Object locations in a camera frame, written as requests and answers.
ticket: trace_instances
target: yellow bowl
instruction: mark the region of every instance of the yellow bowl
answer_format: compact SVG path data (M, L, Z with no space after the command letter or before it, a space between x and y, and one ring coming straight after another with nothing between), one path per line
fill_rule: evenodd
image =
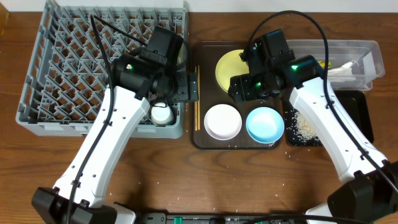
M231 77L249 73L246 62L242 62L239 56L243 50L233 50L224 54L216 66L216 79L220 87L228 92Z

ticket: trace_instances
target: black container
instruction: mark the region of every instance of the black container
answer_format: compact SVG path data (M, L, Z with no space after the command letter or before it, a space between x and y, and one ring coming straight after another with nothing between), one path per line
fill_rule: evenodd
M335 91L335 94L359 130L362 131L369 142L373 143L374 136L372 124L369 117L368 105L366 104L366 98L363 92L357 90L340 90ZM293 106L286 100L283 101L283 111L286 141L290 145L322 146L322 143L319 141L318 137L309 139L305 142L297 137L297 128L295 128L296 120L294 119L294 114L297 112L297 110L294 109Z
M282 138L273 144L261 144L253 140L246 131L246 118L249 113L262 106L280 110L280 100L271 98L267 101L253 100L234 103L217 83L215 70L218 60L226 53L243 49L244 43L239 42L200 42L193 51L193 67L200 67L200 130L195 130L195 110L192 110L191 142L199 149L273 149L277 147ZM218 104L227 104L235 107L242 117L242 128L237 136L227 141L212 138L203 124L206 112Z

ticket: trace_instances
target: white wall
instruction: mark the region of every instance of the white wall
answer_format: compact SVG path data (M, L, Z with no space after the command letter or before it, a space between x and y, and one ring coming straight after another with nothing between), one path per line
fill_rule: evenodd
M0 0L8 11L42 11L45 0ZM69 6L182 7L183 0L58 0ZM191 12L398 12L398 0L186 0Z

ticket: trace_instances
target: blue bowl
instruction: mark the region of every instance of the blue bowl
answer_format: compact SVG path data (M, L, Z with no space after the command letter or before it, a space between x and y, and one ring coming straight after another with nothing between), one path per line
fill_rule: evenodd
M252 110L246 119L246 129L256 142L270 144L282 137L285 124L276 110L261 107Z

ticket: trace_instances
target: wooden tabletop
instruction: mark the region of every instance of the wooden tabletop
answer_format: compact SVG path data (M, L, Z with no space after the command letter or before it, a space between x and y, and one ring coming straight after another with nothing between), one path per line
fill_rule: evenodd
M267 13L190 13L190 44L247 40ZM366 93L374 145L398 160L398 14L311 13L329 39L375 40L386 75ZM0 223L42 223L30 204L37 187L52 187L84 138L36 136L15 121L40 23L40 13L9 16L0 37ZM287 39L320 39L298 16L275 18L258 34L284 30ZM180 139L131 139L117 164L107 202L137 212L260 214L304 212L341 186L322 147L272 151L201 151L186 132ZM397 223L398 214L378 223Z

